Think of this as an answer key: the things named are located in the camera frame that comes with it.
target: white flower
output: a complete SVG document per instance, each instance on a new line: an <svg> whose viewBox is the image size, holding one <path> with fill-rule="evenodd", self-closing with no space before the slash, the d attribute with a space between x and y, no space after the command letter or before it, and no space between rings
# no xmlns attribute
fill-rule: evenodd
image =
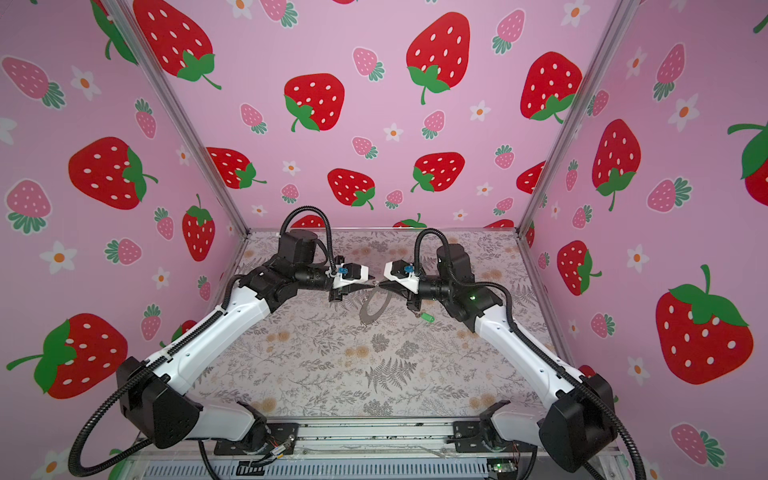
<svg viewBox="0 0 768 480"><path fill-rule="evenodd" d="M634 267L638 273L643 271L643 263L646 263L648 260L650 260L648 255L643 255L642 245L638 245L634 250L628 248L627 255L629 256L629 260L627 261L627 268Z"/></svg>
<svg viewBox="0 0 768 480"><path fill-rule="evenodd" d="M672 3L670 3L670 8L677 7L677 11L682 12L687 1L688 0L672 0Z"/></svg>
<svg viewBox="0 0 768 480"><path fill-rule="evenodd" d="M291 161L291 162L283 161L283 171L288 172L291 177L295 177L296 172L300 172L301 169L296 166L295 161Z"/></svg>
<svg viewBox="0 0 768 480"><path fill-rule="evenodd" d="M67 471L67 461L69 459L69 450L66 449L61 453L49 451L45 454L45 463L42 467L35 470L32 474L32 478L40 478L41 480L51 480L56 475Z"/></svg>
<svg viewBox="0 0 768 480"><path fill-rule="evenodd" d="M488 194L491 193L491 190L493 190L493 187L489 187L488 182L485 182L483 185L478 185L478 195L487 197Z"/></svg>
<svg viewBox="0 0 768 480"><path fill-rule="evenodd" d="M634 379L637 380L637 384L642 386L643 379L650 377L650 373L643 368L643 359L638 357L637 360L635 360L628 356L627 361L629 362L629 370L627 370L627 374L633 376Z"/></svg>
<svg viewBox="0 0 768 480"><path fill-rule="evenodd" d="M152 276L152 280L157 282L156 286L157 286L158 290L163 288L164 286L168 286L169 285L169 283L168 283L168 277L169 276L170 276L170 272L166 272L165 270L163 270L162 266L159 266L157 268L157 275L153 275Z"/></svg>
<svg viewBox="0 0 768 480"><path fill-rule="evenodd" d="M0 118L0 141L4 141L8 145L13 145L11 130L14 128L16 128L16 122L10 118Z"/></svg>
<svg viewBox="0 0 768 480"><path fill-rule="evenodd" d="M250 6L253 5L253 0L227 0L227 3L232 5L232 15L234 18L240 18L241 16L251 19Z"/></svg>
<svg viewBox="0 0 768 480"><path fill-rule="evenodd" d="M384 129L384 133L386 134L387 141L390 141L390 140L400 141L400 135L402 135L402 129L397 128L397 124L392 124L391 127Z"/></svg>
<svg viewBox="0 0 768 480"><path fill-rule="evenodd" d="M560 22L560 25L568 25L570 23L574 27L578 27L578 22L580 21L581 16L589 12L589 8L589 5L584 5L584 0L576 0L576 2L573 3L566 3L563 5L565 16L563 17L563 21Z"/></svg>
<svg viewBox="0 0 768 480"><path fill-rule="evenodd" d="M176 155L179 156L179 164L187 165L189 167L190 165L190 155L189 152L187 152L187 148L184 145L181 145L178 150L176 150Z"/></svg>
<svg viewBox="0 0 768 480"><path fill-rule="evenodd" d="M640 74L640 66L645 61L645 58L648 56L647 53L643 53L642 49L640 47L637 47L637 51L634 53L634 56L627 60L627 78L634 75L637 77Z"/></svg>
<svg viewBox="0 0 768 480"><path fill-rule="evenodd" d="M101 89L94 83L94 75L89 71L80 71L79 68L72 65L72 86L83 91L83 95L88 100L93 100L94 95L100 95Z"/></svg>
<svg viewBox="0 0 768 480"><path fill-rule="evenodd" d="M485 100L480 100L480 103L477 105L472 105L469 108L469 111L472 112L472 116L469 118L469 120L485 121L485 114L491 111L491 108L485 106Z"/></svg>
<svg viewBox="0 0 768 480"><path fill-rule="evenodd" d="M74 270L74 263L72 259L78 251L74 248L65 249L64 245L60 241L56 240L53 244L52 252L43 252L40 254L40 258L46 262L51 262L51 275L58 272L62 268L65 270Z"/></svg>
<svg viewBox="0 0 768 480"><path fill-rule="evenodd" d="M670 119L667 120L667 123L677 124L677 131L683 131L685 124L689 120L693 120L699 116L699 110L696 108L696 101L698 99L699 94L694 94L694 96L689 98L688 101L685 101L682 98L678 99L674 105L675 112L672 114Z"/></svg>

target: floral patterned tabletop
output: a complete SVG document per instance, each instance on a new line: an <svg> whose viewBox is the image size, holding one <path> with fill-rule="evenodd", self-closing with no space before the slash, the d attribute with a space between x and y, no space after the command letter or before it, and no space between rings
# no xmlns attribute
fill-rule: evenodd
<svg viewBox="0 0 768 480"><path fill-rule="evenodd" d="M386 262L412 260L416 234L335 230L334 253L369 266L381 280ZM554 350L515 235L476 230L447 236L469 253L478 280L511 290L516 320ZM427 272L436 271L438 245L434 237L422 245ZM260 265L276 248L274 232L251 233L239 273ZM299 292L225 350L197 380L193 394L245 401L270 417L473 416L503 399L541 408L530 385L494 347L439 303L422 306L434 323L380 289L333 305L325 294Z"/></svg>

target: pink strawberry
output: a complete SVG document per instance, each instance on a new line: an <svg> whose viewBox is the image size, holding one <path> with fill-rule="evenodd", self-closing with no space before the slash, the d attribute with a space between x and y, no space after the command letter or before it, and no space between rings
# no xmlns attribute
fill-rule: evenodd
<svg viewBox="0 0 768 480"><path fill-rule="evenodd" d="M42 68L30 61L5 55L2 57L2 67L5 74L16 85L19 91L33 100L43 102L48 108L57 110L65 106L64 93L54 81L48 81L48 76Z"/></svg>
<svg viewBox="0 0 768 480"><path fill-rule="evenodd" d="M525 10L520 8L504 17L498 23L498 27L496 27L498 36L493 38L493 49L496 55L503 55L507 50L512 49L512 44L523 34L524 25Z"/></svg>
<svg viewBox="0 0 768 480"><path fill-rule="evenodd" d="M240 105L240 118L243 119L243 123L250 127L252 132L259 135L266 133L266 123L264 117L256 108L251 107L248 104Z"/></svg>
<svg viewBox="0 0 768 480"><path fill-rule="evenodd" d="M542 270L549 266L549 253L544 252L538 256L538 267Z"/></svg>
<svg viewBox="0 0 768 480"><path fill-rule="evenodd" d="M389 195L386 196L386 207L394 210L402 203L402 191L392 190Z"/></svg>
<svg viewBox="0 0 768 480"><path fill-rule="evenodd" d="M152 116L152 109L149 108L149 104L143 99L136 100L136 122L139 124L139 128L144 132L144 136L147 138L154 138L154 134L157 131L157 122Z"/></svg>
<svg viewBox="0 0 768 480"><path fill-rule="evenodd" d="M592 220L592 207L589 205L584 205L583 207L579 207L576 209L576 213L574 214L574 218L571 221L574 227L576 228L584 228L587 226L587 223L589 223Z"/></svg>
<svg viewBox="0 0 768 480"><path fill-rule="evenodd" d="M148 342L152 340L160 329L160 307L154 303L147 307L144 319L141 320L141 335Z"/></svg>
<svg viewBox="0 0 768 480"><path fill-rule="evenodd" d="M672 427L670 436L675 445L699 465L706 465L707 461L714 468L725 465L725 452L718 446L718 441L704 430L699 432L692 425L679 423Z"/></svg>
<svg viewBox="0 0 768 480"><path fill-rule="evenodd" d="M602 339L607 338L609 335L613 336L614 332L616 331L616 324L614 323L614 319L607 313L605 315L598 313L592 317L591 325L592 331L597 333L597 335Z"/></svg>
<svg viewBox="0 0 768 480"><path fill-rule="evenodd" d="M117 240L112 240L110 243L107 243L107 249L104 253L107 256L107 260L112 263L131 265L141 258L141 247L139 247L133 240L124 238L123 240L120 240L119 243Z"/></svg>
<svg viewBox="0 0 768 480"><path fill-rule="evenodd" d="M690 200L693 189L685 178L678 177L674 182L667 178L648 195L648 208L663 214L671 211L672 207L680 208Z"/></svg>
<svg viewBox="0 0 768 480"><path fill-rule="evenodd" d="M376 57L373 51L366 48L355 48L352 52L357 72L370 81L379 81L384 78L384 65Z"/></svg>
<svg viewBox="0 0 768 480"><path fill-rule="evenodd" d="M496 159L494 162L499 168L506 170L512 166L513 161L515 161L515 154L512 153L512 147L509 145L502 145L496 149Z"/></svg>
<svg viewBox="0 0 768 480"><path fill-rule="evenodd" d="M674 81L680 78L685 68L685 45L678 43L672 47L667 57L659 65L654 85L654 98L662 101L674 90Z"/></svg>
<svg viewBox="0 0 768 480"><path fill-rule="evenodd" d="M210 282L205 275L197 279L197 288L200 289L201 299L205 301L210 300Z"/></svg>
<svg viewBox="0 0 768 480"><path fill-rule="evenodd" d="M574 189L576 179L578 179L578 162L574 159L568 165L568 173L565 175L565 189L569 192Z"/></svg>
<svg viewBox="0 0 768 480"><path fill-rule="evenodd" d="M493 209L494 215L504 215L507 213L507 210L512 208L512 204L515 202L515 199L512 197L506 197L504 200L499 201L496 204L496 208Z"/></svg>
<svg viewBox="0 0 768 480"><path fill-rule="evenodd" d="M293 3L286 0L261 0L261 6L273 22L280 22L284 28L293 28L299 22Z"/></svg>
<svg viewBox="0 0 768 480"><path fill-rule="evenodd" d="M424 119L424 128L422 128L422 135L427 140L431 140L437 137L437 134L445 126L445 112L442 110L433 111Z"/></svg>
<svg viewBox="0 0 768 480"><path fill-rule="evenodd" d="M294 184L287 184L280 193L283 194L283 200L289 204L295 203L296 199L299 198L299 189Z"/></svg>
<svg viewBox="0 0 768 480"><path fill-rule="evenodd" d="M174 237L174 219L168 216L168 210L158 207L154 211L154 221L157 222L157 232L165 240L170 240Z"/></svg>
<svg viewBox="0 0 768 480"><path fill-rule="evenodd" d="M376 147L373 146L373 142L367 138L354 137L352 139L352 146L359 156L365 157L369 160L371 158L376 158L376 156L379 155L379 151L376 150Z"/></svg>
<svg viewBox="0 0 768 480"><path fill-rule="evenodd" d="M37 182L18 182L5 196L5 204L11 209L6 218L11 222L13 230L29 235L48 226L44 218L51 214L51 202Z"/></svg>
<svg viewBox="0 0 768 480"><path fill-rule="evenodd" d="M608 92L600 90L594 95L587 106L587 115L597 117L603 111L605 105L608 105Z"/></svg>

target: strawberry pattern wallpaper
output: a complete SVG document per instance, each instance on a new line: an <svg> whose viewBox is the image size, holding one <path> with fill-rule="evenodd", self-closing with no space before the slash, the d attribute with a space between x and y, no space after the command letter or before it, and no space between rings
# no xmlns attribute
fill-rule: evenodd
<svg viewBox="0 0 768 480"><path fill-rule="evenodd" d="M0 45L5 474L67 478L119 365L210 311L240 238L100 1L13 2ZM112 409L84 463L136 434Z"/></svg>
<svg viewBox="0 0 768 480"><path fill-rule="evenodd" d="M528 238L575 364L613 386L648 478L760 470L766 13L643 2Z"/></svg>
<svg viewBox="0 0 768 480"><path fill-rule="evenodd" d="M132 5L250 227L467 228L519 223L615 1Z"/></svg>

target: red strawberry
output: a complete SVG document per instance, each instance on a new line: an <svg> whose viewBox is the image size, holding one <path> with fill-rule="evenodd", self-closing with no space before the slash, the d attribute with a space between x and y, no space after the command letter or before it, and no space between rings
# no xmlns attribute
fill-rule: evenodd
<svg viewBox="0 0 768 480"><path fill-rule="evenodd" d="M398 223L392 225L392 228L426 228L426 223L421 223L421 219L422 215L419 214L416 220L413 220L412 218L409 218L408 220L400 220Z"/></svg>
<svg viewBox="0 0 768 480"><path fill-rule="evenodd" d="M235 190L248 188L253 182L265 184L265 180L256 180L256 168L248 157L229 148L206 147L224 184Z"/></svg>
<svg viewBox="0 0 768 480"><path fill-rule="evenodd" d="M11 209L7 218L13 230L29 235L48 226L45 218L51 214L51 202L39 183L33 180L19 181L5 195L5 204Z"/></svg>
<svg viewBox="0 0 768 480"><path fill-rule="evenodd" d="M174 237L174 219L168 216L168 210L158 207L154 211L154 221L157 222L157 232L165 240L170 240Z"/></svg>
<svg viewBox="0 0 768 480"><path fill-rule="evenodd" d="M690 192L693 189L688 180L682 177L678 177L674 182L667 178L648 195L648 208L663 214L672 210L672 207L680 208L690 200Z"/></svg>
<svg viewBox="0 0 768 480"><path fill-rule="evenodd" d="M200 290L201 299L205 301L210 300L210 282L205 275L197 279L197 288Z"/></svg>
<svg viewBox="0 0 768 480"><path fill-rule="evenodd" d="M741 154L741 177L746 191L758 202L768 205L768 124L736 124L728 127L728 134L739 130L760 130Z"/></svg>
<svg viewBox="0 0 768 480"><path fill-rule="evenodd" d="M283 28L293 28L299 23L299 14L293 9L293 3L286 0L261 0L264 12L273 22L280 22Z"/></svg>
<svg viewBox="0 0 768 480"><path fill-rule="evenodd" d="M597 117L606 105L608 105L608 92L600 90L598 94L593 95L592 99L589 101L589 105L587 105L587 115L590 117Z"/></svg>
<svg viewBox="0 0 768 480"><path fill-rule="evenodd" d="M424 128L422 135L427 140L437 137L440 130L445 126L445 112L442 110L433 111L424 119Z"/></svg>
<svg viewBox="0 0 768 480"><path fill-rule="evenodd" d="M714 468L725 465L725 452L718 446L719 442L704 430L699 432L692 425L678 423L670 429L670 436L675 445L699 465L704 466L707 461Z"/></svg>
<svg viewBox="0 0 768 480"><path fill-rule="evenodd" d="M640 142L623 120L605 128L592 165L592 184L603 197L613 195L608 211L614 209L616 192L629 186L640 166Z"/></svg>
<svg viewBox="0 0 768 480"><path fill-rule="evenodd" d="M538 267L542 270L549 266L549 253L543 252L538 256Z"/></svg>
<svg viewBox="0 0 768 480"><path fill-rule="evenodd" d="M525 10L520 8L498 23L498 27L496 27L498 36L493 38L493 49L496 55L503 55L507 50L512 49L512 44L520 38L520 35L523 35L524 26Z"/></svg>
<svg viewBox="0 0 768 480"><path fill-rule="evenodd" d="M58 110L66 105L58 83L48 81L43 69L32 62L5 55L2 57L2 67L22 94L43 102L48 108Z"/></svg>
<svg viewBox="0 0 768 480"><path fill-rule="evenodd" d="M385 205L390 210L394 210L402 203L402 191L392 190L389 195L386 196Z"/></svg>
<svg viewBox="0 0 768 480"><path fill-rule="evenodd" d="M584 205L583 207L579 207L576 209L576 213L574 214L573 220L571 220L571 224L575 228L581 229L587 226L587 223L589 223L592 220L592 207L589 205Z"/></svg>
<svg viewBox="0 0 768 480"><path fill-rule="evenodd" d="M104 254L107 260L112 263L131 265L141 258L141 247L130 238L124 238L120 242L112 240L110 243L107 243L107 249L104 251Z"/></svg>
<svg viewBox="0 0 768 480"><path fill-rule="evenodd" d="M302 75L288 80L285 87L286 108L309 130L326 131L339 121L344 105L344 85L330 73Z"/></svg>
<svg viewBox="0 0 768 480"><path fill-rule="evenodd" d="M208 210L203 208L200 195L196 195L197 205L193 205L181 219L181 233L187 242L192 258L196 262L202 262L208 256L210 246L216 235L216 224Z"/></svg>
<svg viewBox="0 0 768 480"><path fill-rule="evenodd" d="M373 143L367 138L354 137L352 139L352 146L359 156L369 160L371 158L376 158L376 156L379 155L379 151L376 150L376 147L374 147Z"/></svg>
<svg viewBox="0 0 768 480"><path fill-rule="evenodd" d="M685 45L678 43L672 47L667 57L659 65L654 85L654 98L662 101L674 90L674 81L680 78L685 68Z"/></svg>
<svg viewBox="0 0 768 480"><path fill-rule="evenodd" d="M520 98L520 112L532 120L546 120L571 106L581 85L581 70L559 53L548 51L533 62Z"/></svg>
<svg viewBox="0 0 768 480"><path fill-rule="evenodd" d="M591 276L602 276L602 272L592 273L592 255L580 240L570 242L558 252L558 272L568 290L576 296L589 288Z"/></svg>
<svg viewBox="0 0 768 480"><path fill-rule="evenodd" d="M510 210L512 208L512 204L515 202L515 199L512 197L506 197L504 200L500 200L496 204L496 208L493 209L494 215L504 215L507 213L507 210Z"/></svg>
<svg viewBox="0 0 768 480"><path fill-rule="evenodd" d="M406 53L411 80L422 89L438 94L450 90L464 78L469 63L469 20L449 12L417 36Z"/></svg>
<svg viewBox="0 0 768 480"><path fill-rule="evenodd" d="M160 307L154 303L147 307L144 319L141 320L141 335L148 342L154 338L160 329Z"/></svg>
<svg viewBox="0 0 768 480"><path fill-rule="evenodd" d="M376 57L373 51L366 48L355 48L352 58L357 67L357 73L368 77L370 81L379 81L384 78L384 65Z"/></svg>
<svg viewBox="0 0 768 480"><path fill-rule="evenodd" d="M502 218L501 220L496 220L494 223L486 225L484 228L513 228L514 226L515 222Z"/></svg>
<svg viewBox="0 0 768 480"><path fill-rule="evenodd" d="M266 133L266 122L256 108L253 108L248 104L241 104L240 118L243 119L245 125L250 127L252 132L259 135Z"/></svg>
<svg viewBox="0 0 768 480"><path fill-rule="evenodd" d="M134 15L160 66L188 81L214 71L214 47L200 26L163 0L134 0Z"/></svg>
<svg viewBox="0 0 768 480"><path fill-rule="evenodd" d="M325 228L326 223L317 215L306 215L298 219L291 228Z"/></svg>
<svg viewBox="0 0 768 480"><path fill-rule="evenodd" d="M413 180L418 183L411 193L419 186L428 192L442 192L453 185L464 163L464 157L456 152L424 155L413 166Z"/></svg>
<svg viewBox="0 0 768 480"><path fill-rule="evenodd" d="M72 155L69 179L81 192L119 210L138 206L147 193L149 178L139 157L124 141L105 137Z"/></svg>
<svg viewBox="0 0 768 480"><path fill-rule="evenodd" d="M544 163L546 162L534 165L520 174L518 177L518 190L522 190L527 194L533 194L533 189L536 188L541 171L544 170Z"/></svg>
<svg viewBox="0 0 768 480"><path fill-rule="evenodd" d="M600 338L607 338L609 335L613 336L616 331L616 324L612 316L607 313L603 315L598 313L592 317L592 331L595 332Z"/></svg>
<svg viewBox="0 0 768 480"><path fill-rule="evenodd" d="M496 149L496 159L493 160L499 168L504 170L512 166L512 162L515 161L515 154L512 153L512 147L509 145L502 145Z"/></svg>
<svg viewBox="0 0 768 480"><path fill-rule="evenodd" d="M752 355L747 323L730 300L710 295L710 268L702 265L707 289L680 285L656 305L661 352L670 371L700 385L741 366Z"/></svg>
<svg viewBox="0 0 768 480"><path fill-rule="evenodd" d="M289 204L295 203L296 199L299 198L299 189L294 184L287 184L280 193L283 194L283 200Z"/></svg>
<svg viewBox="0 0 768 480"><path fill-rule="evenodd" d="M568 165L568 173L565 175L565 189L569 192L576 186L576 180L578 179L578 162L574 159Z"/></svg>
<svg viewBox="0 0 768 480"><path fill-rule="evenodd" d="M79 313L45 337L42 355L15 360L5 368L40 359L35 381L43 393L70 399L112 375L127 354L125 337L112 325L91 313Z"/></svg>
<svg viewBox="0 0 768 480"><path fill-rule="evenodd" d="M376 184L368 175L334 168L328 172L328 185L342 204L348 207L362 207L368 204L373 210L371 199L376 195Z"/></svg>

